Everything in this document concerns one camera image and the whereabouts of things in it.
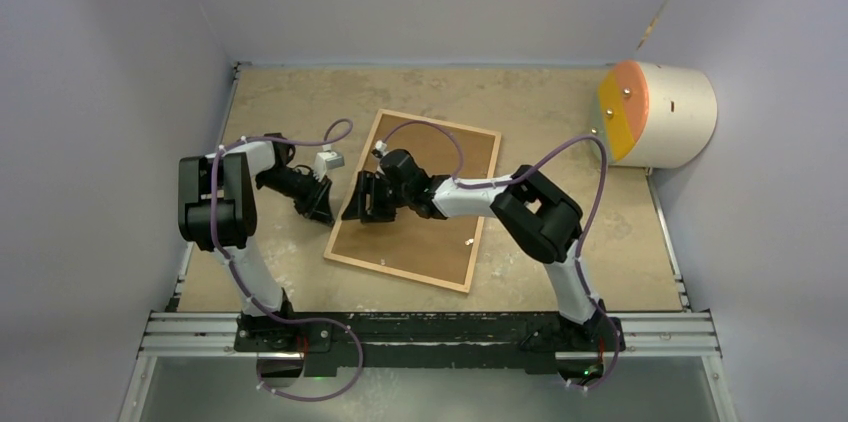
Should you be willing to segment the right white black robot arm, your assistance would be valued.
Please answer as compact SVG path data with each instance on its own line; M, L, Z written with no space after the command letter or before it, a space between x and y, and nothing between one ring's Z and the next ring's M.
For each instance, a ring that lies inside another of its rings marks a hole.
M430 175L404 149L378 159L374 171L357 175L344 220L392 222L401 208L423 219L474 216L500 222L519 248L543 264L562 320L564 341L584 349L600 334L615 334L600 297L589 286L578 256L584 229L577 202L529 165L490 179Z

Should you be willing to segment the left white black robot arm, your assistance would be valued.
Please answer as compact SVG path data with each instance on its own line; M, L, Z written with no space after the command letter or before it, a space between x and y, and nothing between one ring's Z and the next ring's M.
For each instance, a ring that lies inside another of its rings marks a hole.
M184 240L216 255L241 293L246 332L259 329L272 350L297 341L298 318L285 290L270 273L255 239L254 192L268 188L292 200L307 220L331 226L330 171L344 166L331 143L320 142L312 165L293 165L294 142L279 133L243 137L214 153L178 163L178 229Z

